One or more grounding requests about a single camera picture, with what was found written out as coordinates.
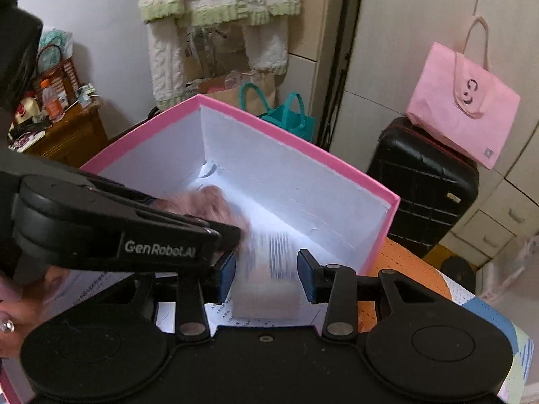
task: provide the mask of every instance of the bag handle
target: bag handle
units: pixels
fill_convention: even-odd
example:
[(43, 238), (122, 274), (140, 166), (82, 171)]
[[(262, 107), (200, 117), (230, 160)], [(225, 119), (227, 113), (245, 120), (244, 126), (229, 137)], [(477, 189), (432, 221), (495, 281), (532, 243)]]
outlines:
[(52, 68), (49, 68), (48, 70), (45, 70), (45, 71), (43, 71), (43, 72), (41, 72), (41, 73), (38, 72), (38, 68), (39, 68), (39, 59), (41, 58), (41, 55), (43, 55), (43, 53), (44, 53), (46, 50), (48, 50), (49, 48), (57, 48), (58, 51), (60, 52), (60, 62), (59, 62), (57, 65), (55, 65), (54, 67), (52, 67), (52, 68), (57, 67), (57, 66), (60, 65), (60, 64), (62, 63), (62, 61), (64, 60), (64, 54), (62, 53), (62, 49), (61, 49), (58, 45), (56, 45), (56, 44), (49, 44), (49, 45), (46, 45), (45, 47), (43, 47), (43, 48), (41, 49), (41, 51), (38, 53), (37, 58), (36, 58), (36, 72), (38, 73), (38, 76), (40, 76), (41, 74), (44, 74), (45, 72), (47, 72), (47, 71), (49, 71), (49, 70), (52, 69)]
[(301, 98), (301, 94), (297, 93), (296, 91), (290, 93), (288, 98), (286, 99), (285, 108), (282, 112), (282, 124), (284, 125), (285, 129), (288, 129), (287, 122), (288, 122), (288, 115), (290, 113), (290, 106), (292, 106), (292, 102), (294, 99), (297, 98), (297, 102), (300, 105), (300, 116), (301, 116), (301, 128), (304, 128), (306, 126), (306, 118), (305, 118), (305, 105), (303, 102), (303, 99)]
[(264, 106), (264, 109), (266, 110), (266, 113), (268, 113), (270, 111), (270, 106), (268, 105), (268, 102), (266, 100), (266, 96), (264, 95), (264, 93), (262, 92), (262, 90), (260, 89), (260, 87), (258, 85), (255, 85), (254, 83), (251, 83), (251, 82), (244, 83), (242, 85), (242, 87), (240, 88), (240, 90), (239, 90), (239, 107), (240, 107), (240, 109), (242, 111), (248, 112), (247, 111), (247, 105), (245, 103), (245, 93), (246, 93), (248, 88), (252, 88), (252, 89), (254, 89), (256, 91), (256, 93), (260, 97), (260, 100), (262, 101), (262, 105)]
[(466, 35), (466, 41), (464, 42), (463, 47), (463, 54), (466, 51), (466, 47), (468, 47), (468, 41), (470, 40), (470, 35), (472, 34), (472, 30), (475, 27), (475, 25), (479, 23), (484, 27), (484, 31), (486, 32), (486, 44), (484, 48), (484, 62), (483, 62), (483, 68), (487, 71), (490, 71), (490, 59), (488, 56), (488, 36), (489, 36), (489, 28), (487, 21), (482, 17), (478, 16), (473, 20), (472, 25), (470, 26), (470, 29), (468, 30), (468, 34)]

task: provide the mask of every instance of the teal bag handle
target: teal bag handle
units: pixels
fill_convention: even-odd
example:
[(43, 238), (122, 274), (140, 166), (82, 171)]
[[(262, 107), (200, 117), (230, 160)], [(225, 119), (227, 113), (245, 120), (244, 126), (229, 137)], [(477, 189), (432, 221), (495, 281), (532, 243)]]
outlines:
[(301, 98), (300, 93), (297, 93), (294, 91), (293, 93), (290, 93), (290, 95), (286, 99), (285, 109), (282, 112), (282, 124), (284, 125), (285, 129), (288, 129), (287, 127), (288, 114), (290, 113), (290, 106), (292, 105), (292, 102), (294, 101), (295, 98), (297, 98), (297, 102), (300, 105), (300, 116), (301, 116), (300, 128), (304, 128), (306, 126), (305, 105), (303, 103), (303, 99)]
[(268, 105), (268, 102), (266, 100), (266, 96), (260, 89), (258, 85), (255, 85), (254, 83), (247, 82), (242, 85), (242, 87), (239, 90), (239, 107), (242, 111), (247, 112), (247, 105), (245, 104), (245, 91), (247, 91), (248, 88), (254, 89), (258, 97), (260, 97), (260, 100), (262, 101), (262, 105), (264, 106), (264, 109), (266, 109), (266, 113), (270, 112), (270, 106)]

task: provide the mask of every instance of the door handle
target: door handle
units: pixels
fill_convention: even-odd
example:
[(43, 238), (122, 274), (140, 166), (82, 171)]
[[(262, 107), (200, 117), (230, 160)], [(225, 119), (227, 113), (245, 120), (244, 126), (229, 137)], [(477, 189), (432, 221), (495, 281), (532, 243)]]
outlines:
[(512, 209), (509, 210), (509, 217), (511, 217), (515, 222), (517, 222), (518, 224), (522, 224), (526, 221), (525, 218), (521, 218), (519, 216), (517, 216)]
[(499, 247), (498, 244), (494, 243), (492, 240), (489, 240), (486, 235), (483, 237), (483, 243), (486, 243), (491, 248), (497, 249)]

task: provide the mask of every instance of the teal bag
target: teal bag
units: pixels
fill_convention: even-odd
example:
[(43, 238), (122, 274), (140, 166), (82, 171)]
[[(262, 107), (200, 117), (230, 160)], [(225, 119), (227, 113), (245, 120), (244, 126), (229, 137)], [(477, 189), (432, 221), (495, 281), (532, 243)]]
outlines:
[[(309, 143), (313, 142), (314, 118), (305, 116), (305, 106), (299, 93), (291, 93), (284, 105), (279, 105), (275, 109), (270, 109), (268, 102), (266, 101), (266, 96), (264, 96), (262, 90), (254, 83), (244, 83), (239, 91), (239, 107), (245, 112), (247, 112), (245, 106), (245, 91), (248, 88), (257, 91), (264, 109), (266, 110), (266, 113), (259, 115), (258, 118), (272, 123), (297, 137), (303, 138), (305, 141), (309, 141)], [(300, 113), (290, 109), (295, 98), (297, 98), (297, 102), (300, 105)]]

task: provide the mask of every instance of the orange bottle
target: orange bottle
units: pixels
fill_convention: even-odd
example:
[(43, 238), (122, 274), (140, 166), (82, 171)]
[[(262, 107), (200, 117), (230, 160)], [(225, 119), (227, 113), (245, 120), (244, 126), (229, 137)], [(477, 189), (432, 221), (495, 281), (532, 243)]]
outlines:
[(47, 110), (47, 115), (53, 123), (56, 123), (64, 118), (64, 109), (58, 99), (58, 94), (48, 79), (41, 82), (41, 87), (43, 88), (43, 105), (45, 106), (45, 110)]

